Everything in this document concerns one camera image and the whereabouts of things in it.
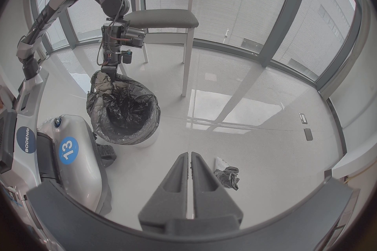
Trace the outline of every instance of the trash can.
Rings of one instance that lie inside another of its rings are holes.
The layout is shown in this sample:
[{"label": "trash can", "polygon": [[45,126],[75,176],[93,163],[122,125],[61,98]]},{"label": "trash can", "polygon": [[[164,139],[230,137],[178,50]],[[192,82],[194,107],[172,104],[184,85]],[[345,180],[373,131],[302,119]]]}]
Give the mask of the trash can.
[{"label": "trash can", "polygon": [[110,143],[136,145],[157,130],[161,110],[156,96],[134,79],[116,74],[115,81],[100,70],[91,78],[86,110],[93,132]]}]

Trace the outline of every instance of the floor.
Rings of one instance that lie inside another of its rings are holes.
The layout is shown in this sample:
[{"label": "floor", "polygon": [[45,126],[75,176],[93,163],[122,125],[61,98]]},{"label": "floor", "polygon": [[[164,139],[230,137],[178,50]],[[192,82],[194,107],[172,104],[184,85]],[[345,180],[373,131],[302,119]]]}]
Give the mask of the floor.
[{"label": "floor", "polygon": [[[127,75],[156,94],[160,134],[150,147],[113,145],[118,158],[107,169],[112,211],[106,216],[141,229],[137,215],[176,160],[198,152],[214,169],[215,156],[239,168],[239,190],[227,189],[244,213],[241,228],[288,210],[324,179],[342,154],[327,104],[308,84],[257,62],[193,49],[187,97],[182,97],[183,47],[147,45],[149,63],[133,49]],[[38,124],[60,114],[86,113],[89,79],[98,45],[60,52],[45,61],[50,72]],[[304,113],[308,125],[301,123]],[[307,141],[304,127],[313,133]],[[193,213],[189,177],[187,216]]]}]

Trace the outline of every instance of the dark blue circular logo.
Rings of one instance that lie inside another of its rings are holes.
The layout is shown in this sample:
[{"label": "dark blue circular logo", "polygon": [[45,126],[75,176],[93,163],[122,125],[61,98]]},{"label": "dark blue circular logo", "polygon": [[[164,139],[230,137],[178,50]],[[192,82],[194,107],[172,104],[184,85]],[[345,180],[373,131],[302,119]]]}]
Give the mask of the dark blue circular logo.
[{"label": "dark blue circular logo", "polygon": [[59,147],[59,158],[63,164],[71,164],[77,157],[77,140],[68,136],[62,140]]},{"label": "dark blue circular logo", "polygon": [[34,132],[26,126],[21,126],[16,134],[17,143],[25,153],[32,154],[37,149]]}]

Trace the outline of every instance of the gray seat cushion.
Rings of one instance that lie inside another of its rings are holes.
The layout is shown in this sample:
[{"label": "gray seat cushion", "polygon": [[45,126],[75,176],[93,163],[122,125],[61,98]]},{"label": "gray seat cushion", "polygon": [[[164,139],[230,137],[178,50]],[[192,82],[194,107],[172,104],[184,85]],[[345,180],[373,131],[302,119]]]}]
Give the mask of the gray seat cushion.
[{"label": "gray seat cushion", "polygon": [[194,14],[187,9],[137,10],[124,16],[134,28],[196,28],[199,26]]}]

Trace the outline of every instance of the trash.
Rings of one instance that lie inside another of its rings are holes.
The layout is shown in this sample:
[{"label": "trash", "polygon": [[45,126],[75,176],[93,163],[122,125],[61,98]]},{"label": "trash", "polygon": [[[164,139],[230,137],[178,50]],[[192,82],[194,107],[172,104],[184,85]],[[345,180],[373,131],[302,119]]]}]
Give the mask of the trash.
[{"label": "trash", "polygon": [[213,173],[220,181],[222,186],[224,186],[225,188],[233,188],[234,190],[238,190],[238,168],[229,166],[229,164],[226,163],[223,159],[216,157],[215,171]]},{"label": "trash", "polygon": [[115,81],[100,70],[91,78],[86,110],[93,132],[110,143],[135,145],[156,131],[161,110],[156,96],[143,84],[116,74]]}]

